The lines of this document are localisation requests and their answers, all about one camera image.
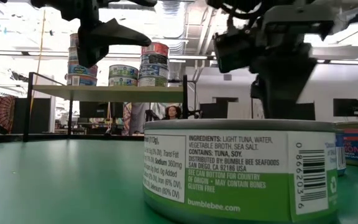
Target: stacked cans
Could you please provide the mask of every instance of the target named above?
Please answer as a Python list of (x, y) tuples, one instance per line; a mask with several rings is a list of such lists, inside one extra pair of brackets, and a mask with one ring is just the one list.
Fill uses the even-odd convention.
[(78, 34), (70, 35), (70, 47), (68, 48), (68, 72), (65, 77), (67, 85), (92, 85), (96, 86), (98, 79), (98, 66), (85, 68), (78, 64)]
[(111, 65), (109, 86), (137, 86), (139, 70), (128, 65)]
[(152, 43), (142, 47), (140, 57), (139, 86), (167, 86), (169, 47), (161, 43)]

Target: green table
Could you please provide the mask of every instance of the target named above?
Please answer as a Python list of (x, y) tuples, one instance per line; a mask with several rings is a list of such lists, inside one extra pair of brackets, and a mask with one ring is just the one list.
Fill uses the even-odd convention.
[[(142, 196), (143, 142), (0, 144), (0, 223), (171, 223)], [(358, 224), (358, 167), (339, 179), (341, 224)]]

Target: red can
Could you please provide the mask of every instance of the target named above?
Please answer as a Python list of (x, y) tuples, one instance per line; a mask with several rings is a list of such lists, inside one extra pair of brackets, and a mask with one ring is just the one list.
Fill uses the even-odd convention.
[(142, 47), (142, 55), (143, 54), (160, 54), (168, 57), (169, 47), (165, 44), (153, 42), (148, 47)]

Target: white shelf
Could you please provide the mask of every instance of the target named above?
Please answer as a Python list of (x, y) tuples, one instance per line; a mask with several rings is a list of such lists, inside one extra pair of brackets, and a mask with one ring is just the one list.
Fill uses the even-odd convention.
[(182, 87), (34, 85), (33, 90), (74, 101), (181, 103)]

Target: woman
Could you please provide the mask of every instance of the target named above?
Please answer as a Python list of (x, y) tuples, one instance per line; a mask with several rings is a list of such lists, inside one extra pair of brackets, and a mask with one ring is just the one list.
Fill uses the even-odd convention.
[(165, 117), (162, 118), (163, 120), (166, 119), (180, 119), (181, 117), (181, 109), (178, 106), (169, 106), (165, 109)]

